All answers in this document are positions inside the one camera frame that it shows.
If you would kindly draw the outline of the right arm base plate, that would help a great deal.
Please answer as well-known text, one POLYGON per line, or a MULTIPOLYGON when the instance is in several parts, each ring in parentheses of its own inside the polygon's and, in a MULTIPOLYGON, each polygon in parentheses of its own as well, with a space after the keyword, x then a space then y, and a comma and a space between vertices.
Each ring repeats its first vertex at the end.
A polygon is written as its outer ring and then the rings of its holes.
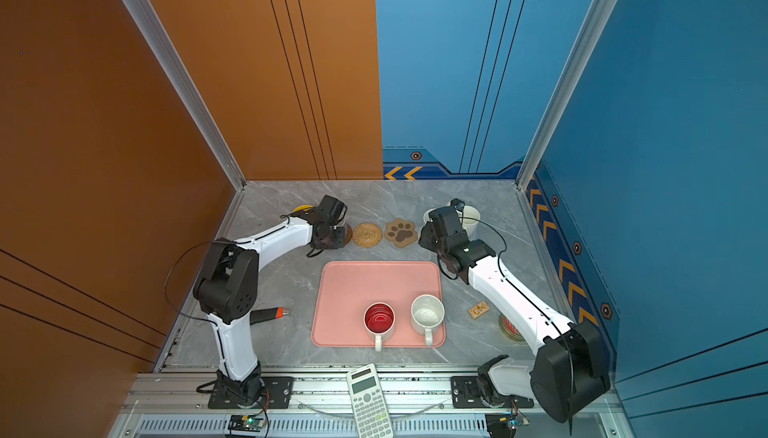
POLYGON ((455 375, 450 378, 451 397, 454 408, 498 408, 498 409, 532 409, 533 399, 516 395, 500 398, 485 399, 478 384, 478 377, 472 375, 455 375))

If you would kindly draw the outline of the aluminium frame post right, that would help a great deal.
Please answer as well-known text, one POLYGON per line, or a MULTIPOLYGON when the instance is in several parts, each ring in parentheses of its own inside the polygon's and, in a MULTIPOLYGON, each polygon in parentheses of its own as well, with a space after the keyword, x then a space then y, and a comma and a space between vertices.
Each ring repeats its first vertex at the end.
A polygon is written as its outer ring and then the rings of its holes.
POLYGON ((516 178, 519 191, 532 180, 617 2, 591 1, 516 178))

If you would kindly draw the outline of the pink tray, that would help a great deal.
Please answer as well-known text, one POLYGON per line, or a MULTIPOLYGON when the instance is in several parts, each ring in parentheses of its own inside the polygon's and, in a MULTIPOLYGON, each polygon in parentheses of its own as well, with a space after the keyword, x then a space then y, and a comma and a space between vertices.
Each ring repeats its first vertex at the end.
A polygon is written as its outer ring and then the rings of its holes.
POLYGON ((419 296, 442 297, 440 272, 428 261, 334 261, 323 268, 311 339, 319 347, 372 348, 363 317, 375 303, 395 312, 395 329, 383 346, 423 348, 411 325, 410 308, 419 296))

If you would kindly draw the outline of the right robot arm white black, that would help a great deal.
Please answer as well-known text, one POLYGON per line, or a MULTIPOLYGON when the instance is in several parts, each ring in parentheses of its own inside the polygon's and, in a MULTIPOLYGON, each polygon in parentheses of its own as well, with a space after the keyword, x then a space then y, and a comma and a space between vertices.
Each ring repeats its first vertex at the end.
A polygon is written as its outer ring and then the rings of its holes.
POLYGON ((551 308, 518 280, 501 254, 469 238, 459 200, 433 209, 419 245, 436 254, 451 275, 484 295, 517 330, 534 354, 528 364, 501 355, 478 368, 486 404, 502 406, 514 396, 535 400, 559 423, 610 390, 606 352, 598 328, 575 323, 551 308))

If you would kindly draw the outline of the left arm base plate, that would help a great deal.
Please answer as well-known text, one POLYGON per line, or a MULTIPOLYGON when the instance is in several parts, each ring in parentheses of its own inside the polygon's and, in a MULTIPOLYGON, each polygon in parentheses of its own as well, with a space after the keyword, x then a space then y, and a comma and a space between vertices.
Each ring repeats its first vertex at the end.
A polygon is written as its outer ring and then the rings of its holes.
POLYGON ((294 388, 290 376, 261 376, 243 383, 223 375, 213 384, 207 407, 209 409, 256 409, 267 411, 289 407, 294 388))

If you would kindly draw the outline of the aluminium front rail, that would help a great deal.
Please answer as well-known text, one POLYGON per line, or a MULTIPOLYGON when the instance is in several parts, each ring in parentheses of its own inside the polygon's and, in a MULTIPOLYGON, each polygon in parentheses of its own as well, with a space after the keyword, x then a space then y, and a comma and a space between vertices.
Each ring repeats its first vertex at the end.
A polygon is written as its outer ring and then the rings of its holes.
POLYGON ((268 368, 252 404, 213 374, 140 375, 111 437, 631 437, 613 392, 559 423, 533 399, 491 407, 466 367, 268 368))

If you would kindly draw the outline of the circuit board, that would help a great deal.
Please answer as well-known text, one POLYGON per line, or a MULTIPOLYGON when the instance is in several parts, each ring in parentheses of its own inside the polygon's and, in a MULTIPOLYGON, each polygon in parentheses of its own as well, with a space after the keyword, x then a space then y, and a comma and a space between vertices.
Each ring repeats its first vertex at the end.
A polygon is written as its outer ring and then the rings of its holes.
POLYGON ((269 419, 264 415, 231 415, 227 424, 230 436, 266 437, 269 429, 269 419))
POLYGON ((519 428, 529 425, 526 417, 512 414, 486 414, 485 422, 490 438, 514 438, 519 428))

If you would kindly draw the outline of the cork paw print coaster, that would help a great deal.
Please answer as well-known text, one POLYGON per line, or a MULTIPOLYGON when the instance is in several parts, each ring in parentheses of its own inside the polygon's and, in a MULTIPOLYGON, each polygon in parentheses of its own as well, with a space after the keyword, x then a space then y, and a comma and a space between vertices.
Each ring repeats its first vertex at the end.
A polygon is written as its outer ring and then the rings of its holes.
POLYGON ((417 242, 419 235, 412 221, 397 218, 385 225, 384 238, 402 249, 417 242))

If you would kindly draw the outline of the rattan woven round coaster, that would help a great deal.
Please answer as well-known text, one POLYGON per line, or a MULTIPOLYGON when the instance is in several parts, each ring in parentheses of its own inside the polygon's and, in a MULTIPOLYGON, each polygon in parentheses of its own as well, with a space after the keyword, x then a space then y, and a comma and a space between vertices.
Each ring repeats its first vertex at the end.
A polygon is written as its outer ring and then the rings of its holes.
POLYGON ((353 241, 361 248, 372 248, 382 239, 383 231, 374 223, 361 223, 353 230, 353 241))

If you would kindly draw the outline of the white calculator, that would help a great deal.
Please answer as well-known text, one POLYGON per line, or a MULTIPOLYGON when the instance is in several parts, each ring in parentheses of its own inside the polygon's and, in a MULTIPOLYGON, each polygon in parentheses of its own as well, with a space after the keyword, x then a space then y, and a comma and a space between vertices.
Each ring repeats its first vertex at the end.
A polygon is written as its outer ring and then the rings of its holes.
POLYGON ((393 438, 394 425, 387 409, 374 364, 352 370, 346 382, 360 438, 393 438))

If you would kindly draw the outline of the glossy brown wooden coaster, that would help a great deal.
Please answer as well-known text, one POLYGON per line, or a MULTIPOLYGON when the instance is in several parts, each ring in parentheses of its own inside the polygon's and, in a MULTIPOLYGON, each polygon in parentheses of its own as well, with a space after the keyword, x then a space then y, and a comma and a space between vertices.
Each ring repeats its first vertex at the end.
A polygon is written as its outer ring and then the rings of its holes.
POLYGON ((348 245, 353 239, 353 230, 350 225, 346 224, 344 226, 344 231, 345 231, 344 243, 345 245, 348 245))

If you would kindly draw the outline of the aluminium frame post left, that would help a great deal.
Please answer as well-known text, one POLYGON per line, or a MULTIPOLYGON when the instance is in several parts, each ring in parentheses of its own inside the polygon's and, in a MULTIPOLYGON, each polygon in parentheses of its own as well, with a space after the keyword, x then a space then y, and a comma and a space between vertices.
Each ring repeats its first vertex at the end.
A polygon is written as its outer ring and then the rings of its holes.
POLYGON ((237 191, 247 180, 150 0, 121 0, 191 116, 226 177, 237 191))

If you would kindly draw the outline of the orange black utility knife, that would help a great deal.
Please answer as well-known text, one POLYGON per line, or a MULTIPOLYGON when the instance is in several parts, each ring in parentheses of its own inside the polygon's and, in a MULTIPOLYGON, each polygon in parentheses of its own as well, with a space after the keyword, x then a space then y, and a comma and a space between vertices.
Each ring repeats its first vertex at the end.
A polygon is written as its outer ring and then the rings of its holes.
POLYGON ((285 307, 254 309, 250 312, 249 320, 251 325, 255 325, 281 319, 289 314, 290 309, 285 307))

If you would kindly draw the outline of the right circuit board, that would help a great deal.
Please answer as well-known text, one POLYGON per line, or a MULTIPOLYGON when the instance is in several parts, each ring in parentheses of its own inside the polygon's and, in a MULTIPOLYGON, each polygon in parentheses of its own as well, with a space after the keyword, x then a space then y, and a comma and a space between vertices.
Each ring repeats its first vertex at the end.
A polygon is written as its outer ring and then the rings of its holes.
POLYGON ((512 414, 486 414, 485 422, 490 438, 514 438, 519 428, 529 425, 526 417, 512 414))

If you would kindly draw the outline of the red round tin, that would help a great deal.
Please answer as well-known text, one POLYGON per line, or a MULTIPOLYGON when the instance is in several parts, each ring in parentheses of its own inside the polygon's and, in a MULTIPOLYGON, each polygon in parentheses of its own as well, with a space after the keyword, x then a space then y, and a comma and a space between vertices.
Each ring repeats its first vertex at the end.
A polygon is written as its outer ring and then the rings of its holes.
POLYGON ((515 342, 525 341, 519 330, 504 315, 499 316, 499 326, 502 333, 510 340, 515 342))

